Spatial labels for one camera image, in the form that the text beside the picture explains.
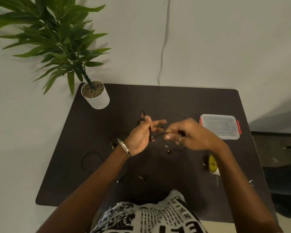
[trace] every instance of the forearm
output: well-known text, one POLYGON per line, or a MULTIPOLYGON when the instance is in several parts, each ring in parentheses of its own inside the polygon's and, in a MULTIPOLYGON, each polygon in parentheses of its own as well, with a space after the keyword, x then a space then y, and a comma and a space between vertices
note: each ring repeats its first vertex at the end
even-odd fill
POLYGON ((38 233, 85 232, 128 156, 118 146, 108 159, 40 227, 38 233))
POLYGON ((221 145, 214 156, 237 232, 282 232, 242 172, 229 147, 226 144, 221 145))

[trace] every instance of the plant stem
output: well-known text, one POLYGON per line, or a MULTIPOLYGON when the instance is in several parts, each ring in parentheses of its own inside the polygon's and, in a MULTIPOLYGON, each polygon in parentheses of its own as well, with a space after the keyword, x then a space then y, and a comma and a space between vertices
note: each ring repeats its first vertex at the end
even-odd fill
POLYGON ((91 82, 91 80, 89 79, 88 75, 86 74, 86 71, 85 69, 80 69, 81 73, 83 74, 83 77, 85 78, 85 80, 87 81, 89 87, 92 89, 92 90, 96 90, 95 86, 93 85, 93 83, 91 82))

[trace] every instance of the hand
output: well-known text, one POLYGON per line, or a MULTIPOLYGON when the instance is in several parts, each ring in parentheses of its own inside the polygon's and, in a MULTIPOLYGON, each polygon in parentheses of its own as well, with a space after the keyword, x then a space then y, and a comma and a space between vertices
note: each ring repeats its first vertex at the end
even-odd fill
POLYGON ((173 140, 179 145, 182 137, 181 144, 192 150, 211 150, 216 153, 217 149, 226 146, 221 138, 192 118, 169 125, 165 133, 168 133, 164 135, 165 140, 173 140), (179 131, 185 132, 186 136, 180 135, 179 131))
POLYGON ((152 132, 164 132, 163 128, 156 127, 157 125, 164 123, 167 123, 166 119, 152 121, 151 117, 146 115, 145 121, 141 121, 140 125, 135 127, 124 141, 124 144, 127 146, 130 155, 134 156, 139 154, 147 147, 150 136, 149 127, 151 127, 152 132))

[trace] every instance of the red clip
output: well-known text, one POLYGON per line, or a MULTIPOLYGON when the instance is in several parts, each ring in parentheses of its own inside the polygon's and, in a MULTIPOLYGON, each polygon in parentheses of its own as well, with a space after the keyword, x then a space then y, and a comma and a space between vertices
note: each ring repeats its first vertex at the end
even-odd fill
POLYGON ((239 131, 239 134, 241 135, 241 126, 239 125, 239 121, 237 120, 237 127, 238 127, 238 131, 239 131))

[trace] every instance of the white plant pot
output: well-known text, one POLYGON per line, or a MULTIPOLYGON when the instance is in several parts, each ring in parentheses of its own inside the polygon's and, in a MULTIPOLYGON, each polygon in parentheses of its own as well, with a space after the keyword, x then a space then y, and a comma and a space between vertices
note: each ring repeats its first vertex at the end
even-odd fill
POLYGON ((105 85, 104 85, 104 90, 102 91, 102 93, 95 97, 95 98, 87 98, 85 96, 83 96, 87 102, 94 108, 94 109, 97 109, 97 110, 101 110, 105 107, 107 107, 107 105, 109 104, 110 102, 110 98, 109 98, 109 95, 107 93, 107 90, 105 88, 105 85))

